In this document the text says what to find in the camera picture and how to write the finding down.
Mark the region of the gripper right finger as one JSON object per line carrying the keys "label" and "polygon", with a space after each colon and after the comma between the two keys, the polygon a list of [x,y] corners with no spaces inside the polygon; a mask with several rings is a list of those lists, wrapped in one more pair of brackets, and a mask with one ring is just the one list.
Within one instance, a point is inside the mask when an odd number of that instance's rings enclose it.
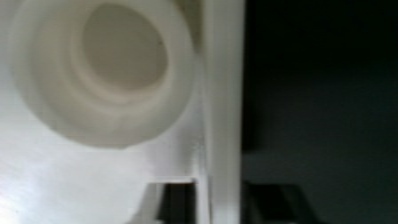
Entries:
{"label": "gripper right finger", "polygon": [[296,185],[243,183],[241,224],[319,224]]}

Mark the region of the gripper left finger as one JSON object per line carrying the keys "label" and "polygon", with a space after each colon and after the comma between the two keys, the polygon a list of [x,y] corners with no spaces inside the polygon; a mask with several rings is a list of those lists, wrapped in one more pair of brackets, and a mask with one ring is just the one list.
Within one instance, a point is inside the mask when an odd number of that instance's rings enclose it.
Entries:
{"label": "gripper left finger", "polygon": [[195,181],[149,182],[125,224],[195,224]]}

